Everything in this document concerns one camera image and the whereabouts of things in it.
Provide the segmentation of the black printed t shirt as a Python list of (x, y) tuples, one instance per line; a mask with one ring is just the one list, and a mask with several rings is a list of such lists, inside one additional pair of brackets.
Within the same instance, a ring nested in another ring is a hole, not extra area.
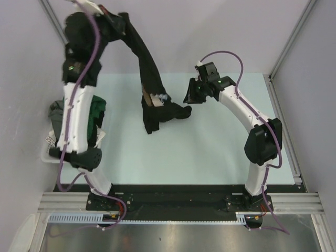
[(143, 123), (147, 134), (160, 129), (161, 122), (172, 119), (187, 119), (192, 113), (190, 106), (182, 107), (172, 102), (166, 92), (158, 68), (141, 36), (130, 22), (129, 14), (119, 15), (125, 21), (125, 35), (122, 40), (137, 56), (142, 88), (141, 105)]

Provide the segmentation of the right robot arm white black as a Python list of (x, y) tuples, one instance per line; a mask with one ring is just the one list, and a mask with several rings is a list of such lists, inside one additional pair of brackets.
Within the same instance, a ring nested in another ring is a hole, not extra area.
[(272, 161), (282, 158), (282, 123), (258, 111), (241, 93), (237, 82), (220, 76), (213, 62), (198, 62), (195, 69), (197, 77), (190, 79), (183, 102), (202, 104), (207, 97), (214, 98), (233, 113), (248, 133), (244, 152), (250, 166), (241, 200), (245, 209), (254, 211), (266, 195)]

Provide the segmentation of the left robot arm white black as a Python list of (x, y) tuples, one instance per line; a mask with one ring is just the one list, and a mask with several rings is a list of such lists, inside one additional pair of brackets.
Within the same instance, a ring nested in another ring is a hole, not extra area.
[(109, 193), (112, 184), (99, 168), (102, 150), (88, 143), (89, 114), (101, 70), (99, 59), (109, 42), (123, 37), (125, 22), (109, 12), (91, 16), (76, 12), (67, 17), (65, 34), (64, 112), (60, 136), (49, 155), (84, 175), (91, 191), (99, 195), (98, 204), (109, 210), (115, 206), (116, 197)]

